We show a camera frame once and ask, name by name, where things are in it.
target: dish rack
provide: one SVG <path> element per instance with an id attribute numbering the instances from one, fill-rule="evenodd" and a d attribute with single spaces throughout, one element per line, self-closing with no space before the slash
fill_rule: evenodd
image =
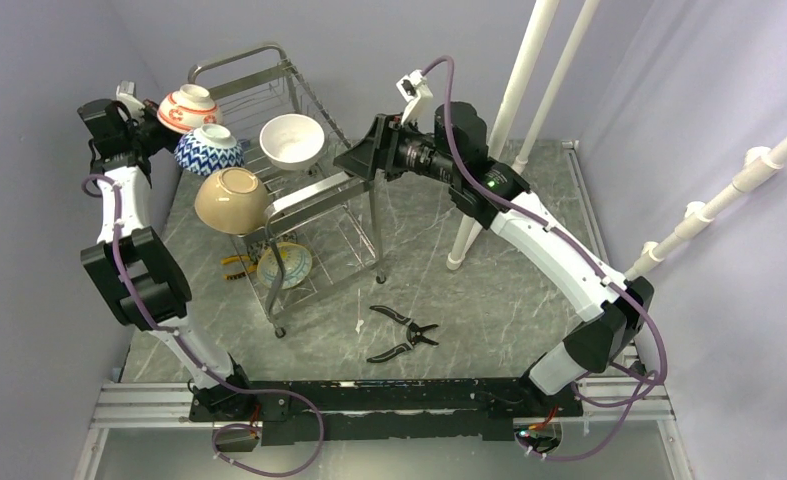
<path id="1" fill-rule="evenodd" d="M 273 53 L 277 54 L 275 65 L 243 75 L 248 66 L 238 62 L 264 61 L 262 54 L 272 58 Z M 199 83 L 199 76 L 210 71 L 213 72 L 207 76 L 221 83 Z M 275 336 L 286 335 L 279 321 L 283 316 L 340 290 L 367 269 L 374 268 L 376 281 L 384 283 L 387 277 L 375 182 L 350 177 L 333 166 L 334 157 L 349 149 L 351 143 L 284 49 L 276 43 L 265 43 L 213 58 L 193 66 L 187 81 L 210 90 L 222 109 L 223 123 L 243 145 L 246 168 L 266 185 L 272 201 L 266 210 L 267 218 L 271 218 L 272 236 L 279 241 L 301 244 L 312 254 L 313 266 L 308 277 L 298 286 L 282 290 L 271 312 L 264 305 L 268 288 L 253 278 L 254 274 L 246 275 L 267 320 L 275 328 Z M 286 113 L 314 118 L 325 131 L 320 160 L 307 171 L 290 172 L 274 167 L 258 143 L 264 124 Z M 355 216 L 355 209 L 350 205 L 363 194 L 369 197 L 372 240 L 364 230 L 362 213 Z M 263 227 L 229 238 L 245 271 L 257 263 L 266 248 Z"/>

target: white pvc pipe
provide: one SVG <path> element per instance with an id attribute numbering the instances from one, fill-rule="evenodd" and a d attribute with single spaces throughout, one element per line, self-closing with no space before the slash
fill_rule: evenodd
<path id="1" fill-rule="evenodd" d="M 593 15 L 598 7 L 599 0 L 586 0 L 581 7 L 579 16 L 573 26 L 573 31 L 570 32 L 570 37 L 567 39 L 567 45 L 564 46 L 558 65 L 555 66 L 555 73 L 552 74 L 552 79 L 549 80 L 549 85 L 543 93 L 540 106 L 537 107 L 537 113 L 531 122 L 531 127 L 528 129 L 528 135 L 526 135 L 525 142 L 523 142 L 523 147 L 511 166 L 517 173 L 522 173 L 525 170 L 534 142 L 537 141 L 537 137 L 540 135 L 540 129 L 543 128 L 543 124 L 546 122 L 546 116 L 549 115 L 549 110 L 552 109 L 552 103 L 555 102 L 555 97 L 558 96 L 558 90 L 561 89 L 561 84 L 564 83 L 564 77 L 567 76 L 567 71 L 573 63 L 579 45 L 581 45 L 581 41 L 584 39 L 587 28 L 590 26 L 590 22 L 593 20 Z"/>
<path id="2" fill-rule="evenodd" d="M 785 166 L 785 162 L 787 162 L 787 137 L 772 150 L 766 147 L 749 149 L 743 169 L 734 176 L 731 183 L 707 204 L 699 202 L 701 206 L 695 209 L 690 209 L 688 206 L 689 210 L 684 220 L 661 243 L 647 242 L 640 258 L 626 271 L 626 279 L 634 280 L 641 275 L 646 275 L 678 246 L 704 230 L 735 200 L 755 190 L 775 175 Z"/>
<path id="3" fill-rule="evenodd" d="M 487 153 L 493 158 L 499 158 L 505 141 L 508 140 L 508 132 L 511 131 L 511 125 L 522 103 L 523 94 L 531 79 L 531 72 L 534 70 L 534 64 L 540 55 L 543 41 L 546 39 L 546 33 L 549 31 L 549 25 L 552 24 L 559 3 L 560 0 L 537 0 L 531 11 L 520 51 L 514 61 L 514 68 L 511 70 L 502 103 L 499 105 L 499 113 L 490 131 L 490 138 L 487 140 Z M 447 268 L 456 270 L 461 266 L 466 250 L 480 231 L 481 225 L 477 225 L 471 217 L 464 216 L 458 227 L 452 251 L 446 257 Z"/>

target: bowl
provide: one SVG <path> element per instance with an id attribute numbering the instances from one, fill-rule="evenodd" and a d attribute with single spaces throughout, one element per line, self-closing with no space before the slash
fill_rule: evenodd
<path id="1" fill-rule="evenodd" d="M 260 146 L 270 162 L 282 170 L 306 170 L 316 163 L 325 132 L 313 118 L 288 113 L 263 126 Z"/>
<path id="2" fill-rule="evenodd" d="M 157 119 L 172 131 L 187 133 L 207 123 L 222 123 L 222 111 L 208 89 L 188 83 L 160 102 Z"/>
<path id="3" fill-rule="evenodd" d="M 278 251 L 284 262 L 284 283 L 281 284 L 281 288 L 293 288 L 310 274 L 313 263 L 311 252 L 299 244 L 288 242 L 279 242 Z M 258 261 L 258 280 L 266 288 L 271 288 L 276 274 L 278 274 L 278 261 L 269 248 Z"/>
<path id="4" fill-rule="evenodd" d="M 185 133 L 175 147 L 175 161 L 197 175 L 243 166 L 243 148 L 222 125 L 205 124 Z"/>
<path id="5" fill-rule="evenodd" d="M 196 194 L 196 215 L 210 228 L 231 235 L 246 235 L 266 222 L 270 199 L 263 182 L 239 167 L 217 170 Z"/>

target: gray floor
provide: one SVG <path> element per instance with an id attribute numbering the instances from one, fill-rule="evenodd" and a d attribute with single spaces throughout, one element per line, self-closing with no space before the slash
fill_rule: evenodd
<path id="1" fill-rule="evenodd" d="M 513 158 L 518 148 L 519 142 L 512 142 L 503 158 Z M 537 145 L 525 177 L 553 214 L 590 247 L 580 193 L 560 144 Z M 461 214 L 444 186 L 406 175 L 380 182 L 378 191 L 387 283 L 377 285 L 375 275 L 366 272 L 333 296 L 287 316 L 288 335 L 276 339 L 250 285 L 222 278 L 227 268 L 219 260 L 234 251 L 230 239 L 206 227 L 192 209 L 201 181 L 186 172 L 182 176 L 164 242 L 192 287 L 190 313 L 252 379 L 517 376 L 577 323 L 559 290 L 493 235 L 479 237 L 460 270 L 447 270 L 446 254 Z M 364 223 L 366 203 L 352 204 Z M 344 221 L 320 220 L 300 231 L 300 242 L 309 243 L 315 261 L 324 258 L 328 270 L 352 268 L 348 247 L 333 240 Z M 312 272 L 322 274 L 318 268 Z M 371 304 L 388 305 L 417 323 L 439 324 L 431 338 L 440 346 L 418 346 L 386 364 L 366 363 L 367 357 L 404 340 L 404 329 L 370 312 Z M 360 333 L 355 330 L 359 316 L 364 320 Z M 135 335 L 124 382 L 188 378 L 167 348 L 149 335 Z"/>

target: blue patterned bowl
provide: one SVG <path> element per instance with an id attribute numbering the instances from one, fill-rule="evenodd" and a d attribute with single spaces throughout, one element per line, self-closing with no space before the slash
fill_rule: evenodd
<path id="1" fill-rule="evenodd" d="M 175 161 L 185 170 L 208 176 L 223 168 L 242 167 L 243 148 L 227 128 L 209 123 L 181 137 Z"/>

